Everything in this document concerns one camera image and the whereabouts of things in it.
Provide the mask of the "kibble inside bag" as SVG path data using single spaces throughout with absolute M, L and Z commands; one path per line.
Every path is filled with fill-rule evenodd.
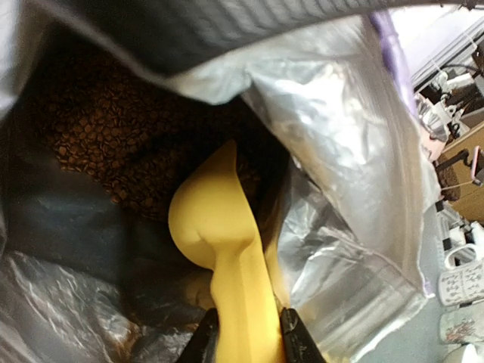
M 241 101 L 209 106 L 149 85 L 97 51 L 48 62 L 32 120 L 63 169 L 99 182 L 111 200 L 164 221 L 177 187 L 227 140 L 250 200 L 261 182 L 261 123 Z

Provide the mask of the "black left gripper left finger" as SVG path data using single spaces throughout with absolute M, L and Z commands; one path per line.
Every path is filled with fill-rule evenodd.
M 180 355 L 180 363 L 213 363 L 219 335 L 219 316 L 215 308 L 206 311 Z

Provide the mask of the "white patterned mug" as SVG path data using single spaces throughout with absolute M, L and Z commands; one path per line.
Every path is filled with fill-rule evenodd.
M 469 262 L 453 265 L 451 259 L 461 251 L 471 251 Z M 439 299 L 444 306 L 473 303 L 483 299 L 483 257 L 475 244 L 466 244 L 448 250 L 444 259 L 444 270 L 438 280 Z

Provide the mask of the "purple pet food bag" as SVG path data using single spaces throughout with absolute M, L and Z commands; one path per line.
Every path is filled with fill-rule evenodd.
M 169 207 L 159 221 L 113 202 L 38 135 L 33 99 L 64 52 L 107 54 L 209 106 L 246 105 L 266 133 L 255 200 L 238 146 L 236 170 L 279 320 L 295 309 L 323 358 L 356 362 L 413 318 L 427 303 L 418 262 L 439 186 L 408 77 L 386 62 L 398 47 L 383 43 L 389 6 L 3 1 L 1 360 L 180 361 L 216 309 L 213 272 L 177 248 Z

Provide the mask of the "yellow plastic scoop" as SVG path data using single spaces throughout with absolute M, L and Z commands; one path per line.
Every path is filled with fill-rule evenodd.
M 175 192 L 169 231 L 181 253 L 212 270 L 217 362 L 283 362 L 284 344 L 262 241 L 226 142 Z

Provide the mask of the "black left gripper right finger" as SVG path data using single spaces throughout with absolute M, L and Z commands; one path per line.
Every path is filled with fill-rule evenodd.
M 325 363 L 315 341 L 312 339 L 301 317 L 295 309 L 283 308 L 281 332 L 284 341 L 286 362 Z

